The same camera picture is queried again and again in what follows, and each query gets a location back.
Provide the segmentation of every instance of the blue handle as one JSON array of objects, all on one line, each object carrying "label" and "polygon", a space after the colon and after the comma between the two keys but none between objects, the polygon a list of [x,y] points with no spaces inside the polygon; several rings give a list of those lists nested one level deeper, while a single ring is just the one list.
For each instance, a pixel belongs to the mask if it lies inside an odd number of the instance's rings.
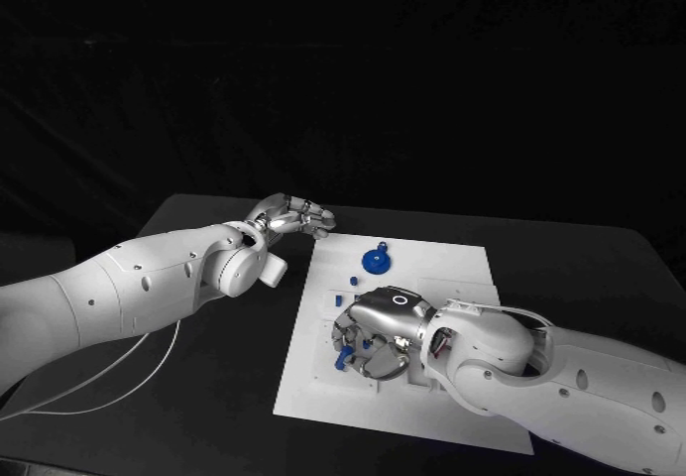
[{"label": "blue handle", "polygon": [[340,349],[340,354],[339,354],[339,358],[336,359],[336,369],[337,370],[345,370],[346,369],[346,357],[355,352],[353,348],[346,345],[342,349]]}]

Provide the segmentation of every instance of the blue object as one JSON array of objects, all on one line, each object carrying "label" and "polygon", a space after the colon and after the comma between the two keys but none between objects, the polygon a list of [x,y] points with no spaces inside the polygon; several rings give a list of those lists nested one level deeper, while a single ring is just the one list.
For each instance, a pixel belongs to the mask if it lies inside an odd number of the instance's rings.
[{"label": "blue object", "polygon": [[391,269],[391,256],[386,253],[389,246],[382,241],[376,250],[368,251],[362,257],[362,267],[368,273],[383,275]]},{"label": "blue object", "polygon": [[336,369],[337,370],[345,370],[346,369],[346,357],[355,352],[353,348],[346,345],[342,349],[340,349],[340,354],[339,354],[339,358],[336,359]]}]

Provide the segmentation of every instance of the small blue part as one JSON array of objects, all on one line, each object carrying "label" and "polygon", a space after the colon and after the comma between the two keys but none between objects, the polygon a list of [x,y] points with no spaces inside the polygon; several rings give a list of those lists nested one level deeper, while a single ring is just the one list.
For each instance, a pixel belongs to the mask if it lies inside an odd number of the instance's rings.
[{"label": "small blue part", "polygon": [[362,257],[362,267],[372,275],[383,275],[391,269],[389,245],[382,241],[376,250],[368,251]]},{"label": "small blue part", "polygon": [[340,354],[339,354],[339,358],[336,359],[336,369],[337,370],[346,370],[346,357],[355,352],[353,348],[346,345],[342,349],[340,349]]}]

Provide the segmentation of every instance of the blue plastic piece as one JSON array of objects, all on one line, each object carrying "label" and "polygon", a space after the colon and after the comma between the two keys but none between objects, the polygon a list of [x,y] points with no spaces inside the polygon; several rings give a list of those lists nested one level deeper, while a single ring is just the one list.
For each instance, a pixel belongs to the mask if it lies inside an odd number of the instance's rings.
[{"label": "blue plastic piece", "polygon": [[362,257],[362,267],[372,275],[383,275],[391,269],[391,256],[386,253],[389,246],[382,241],[376,250],[368,251]]},{"label": "blue plastic piece", "polygon": [[339,354],[339,358],[336,359],[336,369],[337,370],[346,370],[346,357],[355,352],[353,348],[346,345],[342,349],[340,349],[340,354]]}]

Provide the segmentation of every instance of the electrical wire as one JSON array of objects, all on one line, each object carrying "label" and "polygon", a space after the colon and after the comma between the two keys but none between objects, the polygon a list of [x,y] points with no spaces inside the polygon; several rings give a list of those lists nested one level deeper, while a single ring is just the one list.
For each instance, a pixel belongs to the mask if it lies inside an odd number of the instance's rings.
[{"label": "electrical wire", "polygon": [[75,387],[72,387],[66,391],[61,392],[53,397],[43,400],[42,402],[32,405],[30,407],[13,412],[12,414],[9,414],[6,416],[0,416],[0,421],[9,419],[12,417],[17,417],[19,415],[79,415],[79,414],[87,414],[89,412],[94,412],[95,410],[104,409],[105,407],[108,407],[110,405],[114,405],[118,401],[126,399],[126,397],[128,397],[140,389],[140,387],[143,387],[146,382],[153,378],[154,374],[157,373],[157,370],[160,369],[162,365],[164,364],[164,361],[167,360],[167,356],[169,356],[169,354],[172,352],[172,349],[175,347],[176,337],[179,335],[179,327],[180,327],[180,320],[176,321],[175,336],[172,338],[172,343],[169,344],[167,352],[164,354],[164,357],[162,358],[162,361],[160,361],[157,367],[154,368],[153,372],[146,377],[143,382],[121,397],[118,397],[115,400],[113,400],[107,404],[101,405],[100,407],[95,407],[95,408],[88,409],[88,410],[82,410],[79,412],[40,412],[40,411],[35,412],[35,409],[38,409],[39,407],[43,407],[46,404],[51,404],[55,400],[58,400],[62,397],[65,397],[66,395],[72,394],[77,390],[82,389],[91,382],[94,382],[123,362],[123,360],[128,357],[128,355],[131,355],[133,351],[138,348],[140,344],[143,343],[147,336],[150,335],[149,333],[146,335],[143,335],[143,337],[136,342],[134,346],[128,349],[126,354],[88,380],[81,382]]},{"label": "electrical wire", "polygon": [[467,302],[460,299],[451,298],[448,301],[457,302],[458,304],[466,304],[466,305],[473,305],[474,307],[483,307],[484,309],[496,309],[496,310],[505,310],[507,312],[515,312],[518,314],[526,315],[528,317],[532,317],[536,319],[539,322],[543,323],[548,327],[555,327],[555,324],[536,312],[532,312],[530,310],[520,309],[518,307],[507,307],[505,305],[492,305],[492,304],[480,304],[477,302]]}]

